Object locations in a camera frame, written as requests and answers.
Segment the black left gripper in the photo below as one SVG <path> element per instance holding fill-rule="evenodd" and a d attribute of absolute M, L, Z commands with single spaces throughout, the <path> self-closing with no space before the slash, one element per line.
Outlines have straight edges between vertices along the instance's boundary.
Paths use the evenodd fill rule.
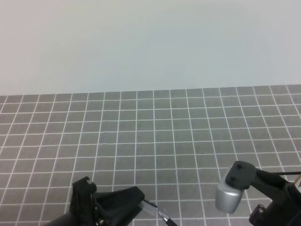
<path fill-rule="evenodd" d="M 145 194 L 136 186 L 115 192 L 96 193 L 89 177 L 72 184 L 70 212 L 50 221 L 47 226 L 127 226 L 141 212 Z"/>

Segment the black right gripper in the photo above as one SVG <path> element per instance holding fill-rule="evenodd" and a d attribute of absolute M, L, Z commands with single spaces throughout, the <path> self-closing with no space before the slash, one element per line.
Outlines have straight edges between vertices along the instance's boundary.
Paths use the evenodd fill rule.
<path fill-rule="evenodd" d="M 301 193 L 294 183 L 275 173 L 257 170 L 251 183 L 271 199 L 264 207 L 258 204 L 249 217 L 253 226 L 299 226 L 301 224 Z"/>

